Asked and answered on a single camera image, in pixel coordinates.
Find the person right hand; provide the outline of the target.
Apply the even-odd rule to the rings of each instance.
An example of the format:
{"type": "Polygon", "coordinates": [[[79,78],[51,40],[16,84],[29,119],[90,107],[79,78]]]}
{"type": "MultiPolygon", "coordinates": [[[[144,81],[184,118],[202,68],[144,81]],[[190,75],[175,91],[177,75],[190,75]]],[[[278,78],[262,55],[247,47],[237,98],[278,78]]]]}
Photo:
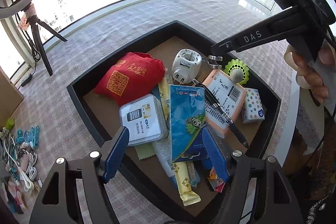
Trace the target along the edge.
{"type": "MultiPolygon", "coordinates": [[[[297,72],[297,76],[308,86],[313,97],[323,103],[330,95],[331,91],[323,82],[321,75],[311,68],[307,61],[300,56],[297,51],[288,45],[284,54],[285,62],[297,72]]],[[[318,60],[322,64],[323,69],[330,68],[335,72],[335,49],[328,42],[324,42],[318,53],[318,60]]]]}

